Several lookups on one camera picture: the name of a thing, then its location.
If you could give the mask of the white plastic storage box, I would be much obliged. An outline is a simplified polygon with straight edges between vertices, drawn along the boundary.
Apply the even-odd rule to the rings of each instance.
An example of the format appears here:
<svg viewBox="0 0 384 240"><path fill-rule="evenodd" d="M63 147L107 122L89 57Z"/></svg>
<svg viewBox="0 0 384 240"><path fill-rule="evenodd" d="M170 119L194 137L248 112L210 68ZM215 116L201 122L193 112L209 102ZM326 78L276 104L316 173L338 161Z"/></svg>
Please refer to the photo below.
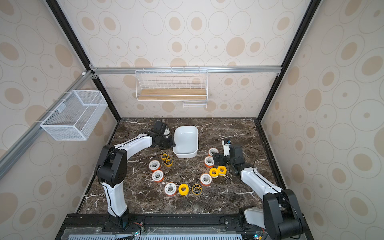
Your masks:
<svg viewBox="0 0 384 240"><path fill-rule="evenodd" d="M182 126L175 130L173 147L174 154L179 159L194 158L198 153L198 128L195 126Z"/></svg>

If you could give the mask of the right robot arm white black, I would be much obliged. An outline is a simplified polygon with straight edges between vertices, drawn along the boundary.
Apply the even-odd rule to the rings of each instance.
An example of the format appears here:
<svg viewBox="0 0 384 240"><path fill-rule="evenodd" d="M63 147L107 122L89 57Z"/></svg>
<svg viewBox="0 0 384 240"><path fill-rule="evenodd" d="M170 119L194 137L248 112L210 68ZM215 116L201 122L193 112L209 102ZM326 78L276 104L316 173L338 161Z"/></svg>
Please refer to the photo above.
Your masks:
<svg viewBox="0 0 384 240"><path fill-rule="evenodd" d="M309 226L295 193L272 184L255 167L245 162L241 146L232 145L230 139L223 140L222 145L222 154L213 153L214 165L229 166L233 175L263 200L263 208L252 207L244 210L246 222L265 229L273 240L296 240L307 234Z"/></svg>

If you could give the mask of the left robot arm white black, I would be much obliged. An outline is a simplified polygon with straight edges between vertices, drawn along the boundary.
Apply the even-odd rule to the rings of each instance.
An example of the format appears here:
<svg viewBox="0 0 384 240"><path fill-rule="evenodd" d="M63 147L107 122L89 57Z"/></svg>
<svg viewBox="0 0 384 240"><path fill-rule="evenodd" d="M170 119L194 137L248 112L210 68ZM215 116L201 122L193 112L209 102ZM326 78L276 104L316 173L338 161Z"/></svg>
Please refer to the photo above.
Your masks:
<svg viewBox="0 0 384 240"><path fill-rule="evenodd" d="M102 148L95 175L105 190L109 214L119 218L128 209L123 191L128 159L149 147L166 150L175 146L169 126L161 121L156 121L151 130L140 133L124 143L105 145Z"/></svg>

